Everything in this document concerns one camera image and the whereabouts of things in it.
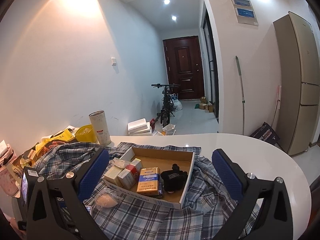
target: plaid cloth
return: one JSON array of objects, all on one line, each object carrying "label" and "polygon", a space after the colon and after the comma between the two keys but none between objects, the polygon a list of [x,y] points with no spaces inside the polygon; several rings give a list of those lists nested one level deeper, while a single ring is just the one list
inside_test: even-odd
[{"label": "plaid cloth", "polygon": [[[92,143],[73,143],[57,146],[36,163],[39,175],[48,179],[62,178],[80,166],[102,147]],[[84,201],[93,206],[93,218],[110,240],[174,240],[212,239],[224,225],[237,202],[230,198],[212,162],[200,155],[199,147],[154,147],[120,143],[116,148],[105,147],[110,159],[121,157],[130,147],[195,152],[194,168],[182,210],[144,202],[122,194],[124,200],[113,208],[99,211],[94,197],[106,187],[101,179],[92,196]],[[240,237],[246,236],[259,212],[256,205]]]}]

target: bicycle tire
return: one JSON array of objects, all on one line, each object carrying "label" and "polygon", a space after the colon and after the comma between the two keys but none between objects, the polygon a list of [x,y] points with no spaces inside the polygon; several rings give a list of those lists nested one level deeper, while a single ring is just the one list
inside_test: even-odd
[{"label": "bicycle tire", "polygon": [[167,126],[170,123],[170,114],[167,112],[164,112],[162,114],[162,127]]}]

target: yellow bucket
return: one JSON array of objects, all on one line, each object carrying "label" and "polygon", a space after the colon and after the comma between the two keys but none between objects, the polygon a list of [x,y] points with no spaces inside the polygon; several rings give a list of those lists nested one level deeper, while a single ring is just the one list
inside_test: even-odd
[{"label": "yellow bucket", "polygon": [[92,124],[88,124],[79,128],[75,133],[78,142],[97,142],[97,137],[94,133]]}]

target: dark red wooden door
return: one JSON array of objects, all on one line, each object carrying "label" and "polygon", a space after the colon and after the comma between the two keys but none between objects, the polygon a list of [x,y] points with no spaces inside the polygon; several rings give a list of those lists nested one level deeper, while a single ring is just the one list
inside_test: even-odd
[{"label": "dark red wooden door", "polygon": [[203,70],[198,36],[164,40],[169,84],[179,99],[199,99],[204,96]]}]

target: bicycle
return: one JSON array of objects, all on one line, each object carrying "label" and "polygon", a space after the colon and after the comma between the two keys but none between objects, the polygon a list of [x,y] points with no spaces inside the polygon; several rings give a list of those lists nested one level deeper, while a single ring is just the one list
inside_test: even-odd
[{"label": "bicycle", "polygon": [[169,94],[169,89],[170,88],[174,88],[174,87],[179,87],[180,85],[161,85],[159,84],[152,84],[152,87],[155,88],[161,88],[163,87],[164,90],[162,91],[162,94],[164,95],[162,101],[163,101],[163,107],[160,113],[157,113],[157,119],[156,121],[158,121],[159,117],[160,117],[160,122],[162,124],[162,127],[167,126],[170,123],[170,113],[174,116],[174,114],[172,113],[172,111],[175,110],[175,106],[173,106],[173,101],[172,98]]}]

